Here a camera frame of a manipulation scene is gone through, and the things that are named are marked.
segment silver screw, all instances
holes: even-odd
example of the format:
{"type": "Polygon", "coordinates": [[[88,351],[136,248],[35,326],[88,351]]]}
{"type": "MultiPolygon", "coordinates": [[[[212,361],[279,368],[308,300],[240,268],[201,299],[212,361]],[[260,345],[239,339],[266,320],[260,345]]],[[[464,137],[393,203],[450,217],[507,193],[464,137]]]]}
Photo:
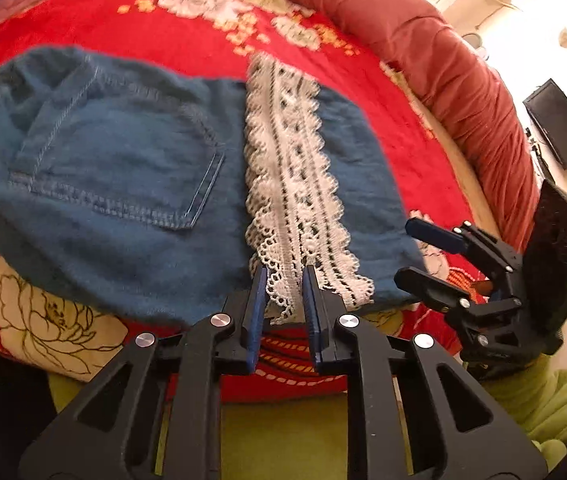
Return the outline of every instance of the silver screw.
{"type": "Polygon", "coordinates": [[[154,336],[150,332],[144,332],[143,334],[137,335],[134,342],[141,348],[152,346],[154,345],[154,336]]]}
{"type": "Polygon", "coordinates": [[[435,344],[435,340],[432,336],[427,334],[417,334],[415,335],[415,345],[420,348],[432,348],[435,344]]]}
{"type": "Polygon", "coordinates": [[[339,318],[339,323],[346,328],[354,328],[359,324],[359,318],[352,314],[343,314],[343,316],[339,318]]]}
{"type": "Polygon", "coordinates": [[[230,324],[231,317],[228,314],[215,314],[210,318],[210,323],[213,326],[228,326],[230,324]]]}

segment red blanket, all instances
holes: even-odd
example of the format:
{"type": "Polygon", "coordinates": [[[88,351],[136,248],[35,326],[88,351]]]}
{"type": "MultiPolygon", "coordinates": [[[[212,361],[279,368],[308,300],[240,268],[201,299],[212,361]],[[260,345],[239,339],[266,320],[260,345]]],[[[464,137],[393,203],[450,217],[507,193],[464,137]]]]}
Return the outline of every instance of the red blanket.
{"type": "MultiPolygon", "coordinates": [[[[264,50],[310,73],[364,111],[406,210],[427,214],[448,228],[471,219],[442,147],[370,49],[326,17],[288,0],[223,0],[222,6],[218,1],[46,0],[0,25],[0,64],[35,45],[79,44],[184,75],[245,79],[247,56],[264,50]]],[[[477,278],[464,260],[433,248],[423,251],[438,276],[466,288],[477,278]]],[[[398,316],[393,327],[398,335],[429,332],[451,352],[458,351],[454,333],[439,314],[420,306],[398,316]]],[[[0,353],[7,357],[89,380],[142,330],[170,333],[54,298],[25,283],[0,257],[0,353]],[[35,313],[44,319],[45,330],[33,321],[35,313]]],[[[303,331],[287,329],[263,338],[257,374],[228,378],[224,398],[271,400],[345,388],[343,377],[316,377],[303,331]]]]}

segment black screen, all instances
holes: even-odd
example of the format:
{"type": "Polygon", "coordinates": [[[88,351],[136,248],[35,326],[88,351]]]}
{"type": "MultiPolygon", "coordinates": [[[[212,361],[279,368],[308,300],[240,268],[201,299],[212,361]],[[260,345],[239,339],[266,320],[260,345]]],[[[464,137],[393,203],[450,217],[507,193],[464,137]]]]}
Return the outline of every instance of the black screen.
{"type": "Polygon", "coordinates": [[[554,155],[567,170],[567,97],[550,79],[523,103],[554,155]]]}

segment blue denim garment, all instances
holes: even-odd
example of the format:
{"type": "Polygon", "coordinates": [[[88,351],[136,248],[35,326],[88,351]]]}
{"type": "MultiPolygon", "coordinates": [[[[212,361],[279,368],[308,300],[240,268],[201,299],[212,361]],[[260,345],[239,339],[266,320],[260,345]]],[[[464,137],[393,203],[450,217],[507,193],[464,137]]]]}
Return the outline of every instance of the blue denim garment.
{"type": "MultiPolygon", "coordinates": [[[[423,268],[360,110],[321,87],[324,153],[374,308],[423,268]]],[[[78,48],[0,67],[0,253],[32,284],[125,317],[194,323],[249,286],[246,86],[78,48]]]]}

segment green fabric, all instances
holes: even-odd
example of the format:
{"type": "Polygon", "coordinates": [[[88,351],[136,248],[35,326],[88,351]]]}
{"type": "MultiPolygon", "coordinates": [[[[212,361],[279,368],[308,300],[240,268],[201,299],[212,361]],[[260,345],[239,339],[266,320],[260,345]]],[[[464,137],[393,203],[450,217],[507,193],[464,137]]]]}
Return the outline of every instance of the green fabric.
{"type": "MultiPolygon", "coordinates": [[[[82,385],[55,374],[49,378],[60,411],[82,385]]],[[[483,385],[553,469],[567,453],[567,370],[550,370],[550,359],[543,356],[519,374],[483,385]]],[[[343,479],[346,396],[225,405],[221,442],[224,480],[343,479]]]]}

